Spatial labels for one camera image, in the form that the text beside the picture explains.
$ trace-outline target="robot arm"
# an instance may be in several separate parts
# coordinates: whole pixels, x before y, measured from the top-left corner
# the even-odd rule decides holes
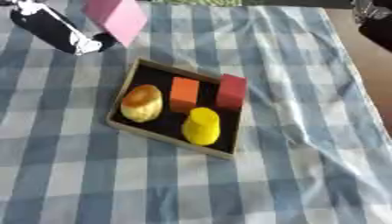
[[[107,33],[100,33],[93,38],[86,37],[68,18],[44,3],[35,3],[32,0],[8,1],[16,6],[10,14],[16,25],[63,52],[78,56],[101,52],[116,42]]]

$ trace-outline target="blue checkered cloth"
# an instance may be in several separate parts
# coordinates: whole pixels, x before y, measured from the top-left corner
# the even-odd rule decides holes
[[[0,222],[392,223],[391,143],[324,10],[142,7],[128,50],[79,58],[0,9]],[[136,57],[248,77],[233,160],[104,122]]]

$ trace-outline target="tray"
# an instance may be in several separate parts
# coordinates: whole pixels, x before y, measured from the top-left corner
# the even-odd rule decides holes
[[[200,81],[197,107],[213,109],[220,116],[221,133],[214,144],[198,146],[187,142],[182,136],[181,125],[185,121],[186,115],[171,112],[169,109],[172,78],[176,76]],[[235,154],[242,110],[232,111],[215,107],[215,98],[220,81],[220,78],[165,66],[146,59],[137,59],[129,70],[115,98],[115,103],[107,115],[107,123],[116,129],[151,137],[179,147],[193,149],[219,158],[231,158]],[[162,91],[164,108],[159,118],[154,121],[132,122],[122,115],[120,111],[121,101],[130,90],[143,84],[155,85]]]

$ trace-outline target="red block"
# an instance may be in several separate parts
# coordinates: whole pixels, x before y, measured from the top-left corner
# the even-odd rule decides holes
[[[247,90],[247,79],[231,74],[223,74],[220,79],[216,104],[226,109],[239,109]]]
[[[188,113],[196,107],[199,82],[174,77],[170,93],[170,109],[173,112]]]

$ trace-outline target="block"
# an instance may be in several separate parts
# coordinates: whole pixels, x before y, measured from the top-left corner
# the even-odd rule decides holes
[[[189,113],[196,107],[199,82],[186,78],[174,77],[170,92],[170,109],[173,112]]]
[[[135,0],[86,0],[86,15],[127,47],[142,30],[147,17]]]
[[[216,105],[224,109],[239,109],[247,90],[247,79],[231,74],[223,74],[216,97]]]

